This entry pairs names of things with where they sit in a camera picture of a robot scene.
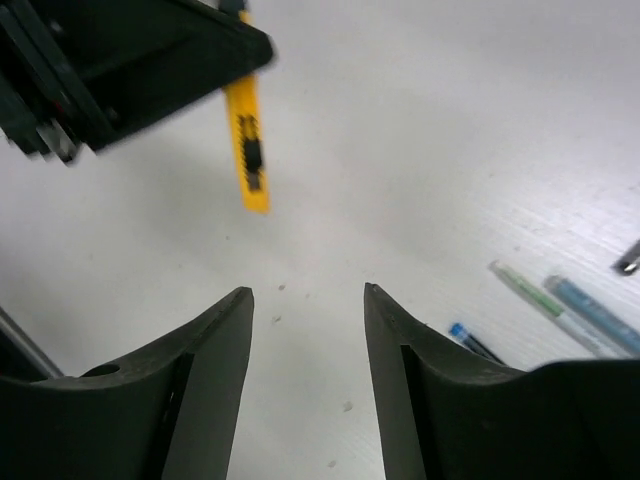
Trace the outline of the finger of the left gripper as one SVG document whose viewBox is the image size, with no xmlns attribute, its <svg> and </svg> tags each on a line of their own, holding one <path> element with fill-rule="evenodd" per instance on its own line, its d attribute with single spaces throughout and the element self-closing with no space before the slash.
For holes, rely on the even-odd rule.
<svg viewBox="0 0 640 480">
<path fill-rule="evenodd" d="M 270 37 L 199 1 L 5 1 L 1 128 L 28 156 L 104 150 L 268 65 Z"/>
</svg>

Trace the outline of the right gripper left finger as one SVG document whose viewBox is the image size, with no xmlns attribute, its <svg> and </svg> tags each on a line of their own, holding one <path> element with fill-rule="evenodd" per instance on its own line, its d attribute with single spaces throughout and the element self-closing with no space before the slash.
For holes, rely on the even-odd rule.
<svg viewBox="0 0 640 480">
<path fill-rule="evenodd" d="M 1 319 L 5 479 L 223 479 L 248 367 L 254 298 L 240 287 L 120 358 L 64 375 Z"/>
</svg>

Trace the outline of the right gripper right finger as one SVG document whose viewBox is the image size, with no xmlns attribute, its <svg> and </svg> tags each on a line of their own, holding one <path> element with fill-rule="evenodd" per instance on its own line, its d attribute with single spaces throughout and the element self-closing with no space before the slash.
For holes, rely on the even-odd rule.
<svg viewBox="0 0 640 480">
<path fill-rule="evenodd" d="M 638 477 L 637 361 L 499 365 L 376 284 L 364 288 L 364 323 L 387 478 Z"/>
</svg>

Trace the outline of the dark blue pen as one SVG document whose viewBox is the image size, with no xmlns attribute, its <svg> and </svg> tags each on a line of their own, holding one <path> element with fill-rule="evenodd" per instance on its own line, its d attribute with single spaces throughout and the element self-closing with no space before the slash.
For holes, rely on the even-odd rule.
<svg viewBox="0 0 640 480">
<path fill-rule="evenodd" d="M 449 327 L 449 334 L 467 350 L 498 365 L 506 363 L 474 336 L 462 323 L 456 322 Z"/>
</svg>

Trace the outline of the yellow utility knife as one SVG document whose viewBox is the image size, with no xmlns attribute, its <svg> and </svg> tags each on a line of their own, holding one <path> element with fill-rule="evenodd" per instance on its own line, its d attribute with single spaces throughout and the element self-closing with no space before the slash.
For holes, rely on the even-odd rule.
<svg viewBox="0 0 640 480">
<path fill-rule="evenodd" d="M 262 152 L 257 75 L 252 73 L 236 80 L 224 89 L 224 94 L 244 207 L 267 214 L 271 205 Z"/>
</svg>

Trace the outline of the black pen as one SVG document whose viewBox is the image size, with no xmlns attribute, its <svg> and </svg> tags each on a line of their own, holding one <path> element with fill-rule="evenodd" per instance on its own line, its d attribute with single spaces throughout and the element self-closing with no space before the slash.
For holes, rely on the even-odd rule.
<svg viewBox="0 0 640 480">
<path fill-rule="evenodd" d="M 639 270 L 640 240 L 637 240 L 613 265 L 621 276 L 631 276 Z"/>
</svg>

